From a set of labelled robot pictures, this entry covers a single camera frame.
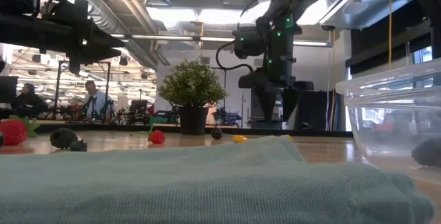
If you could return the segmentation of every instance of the metal frame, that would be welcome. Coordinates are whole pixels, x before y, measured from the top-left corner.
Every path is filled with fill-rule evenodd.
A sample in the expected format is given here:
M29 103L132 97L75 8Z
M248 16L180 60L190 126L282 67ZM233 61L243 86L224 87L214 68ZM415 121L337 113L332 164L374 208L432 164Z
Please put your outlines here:
M60 93L60 79L61 79L61 66L64 63L69 63L69 61L59 61L58 64L58 73L57 73L57 86L55 88L55 100L54 100L54 116L52 117L52 119L55 120L55 114L57 113L57 108L58 108L58 99L59 99L59 93ZM107 81L105 84L105 102L104 102L104 108L105 108L105 112L107 112L107 102L108 100L108 96L109 96L109 81L110 81L110 69L111 69L111 63L110 62L96 62L96 63L100 63L100 64L106 64L107 65Z

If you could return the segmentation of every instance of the desk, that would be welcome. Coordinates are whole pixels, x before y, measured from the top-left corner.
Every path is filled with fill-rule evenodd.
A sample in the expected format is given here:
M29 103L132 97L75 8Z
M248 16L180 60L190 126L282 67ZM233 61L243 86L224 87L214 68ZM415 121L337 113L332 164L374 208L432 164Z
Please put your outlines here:
M214 140L210 135L185 136L181 134L166 133L166 142L162 145L149 144L143 136L130 137L129 132L100 132L87 131L77 132L78 136L88 142L89 152L102 152L107 150L139 150L161 149L164 147L189 147L199 145L219 145L233 143L232 136L225 136L220 140ZM52 147L49 142L49 134L41 134L37 139L28 139L20 146L0 148L0 154L51 154L66 152ZM328 138L328 137L294 137L300 153L310 163L338 163L355 161L368 163L361 155L352 138ZM416 181L416 187L429 196L437 207L437 217L433 224L441 223L441 187Z

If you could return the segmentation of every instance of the towel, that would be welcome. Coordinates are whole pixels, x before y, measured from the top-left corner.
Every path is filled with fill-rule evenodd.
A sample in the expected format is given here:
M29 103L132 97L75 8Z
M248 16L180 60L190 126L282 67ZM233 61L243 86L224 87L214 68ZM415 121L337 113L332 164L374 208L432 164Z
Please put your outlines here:
M429 223L405 175L306 163L286 136L211 147L0 155L0 223Z

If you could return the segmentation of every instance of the strawberry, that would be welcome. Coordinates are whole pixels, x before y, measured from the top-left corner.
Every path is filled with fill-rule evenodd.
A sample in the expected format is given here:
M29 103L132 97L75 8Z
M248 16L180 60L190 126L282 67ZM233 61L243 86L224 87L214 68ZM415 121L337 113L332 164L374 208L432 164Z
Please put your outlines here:
M150 141L153 144L162 144L165 141L165 136L164 133L157 130L155 132L153 132L153 134L150 136Z
M0 123L0 133L4 136L4 145L18 145L28 137L36 138L34 130L38 127L35 120L30 123L28 117L22 120L18 116L9 116L9 120Z

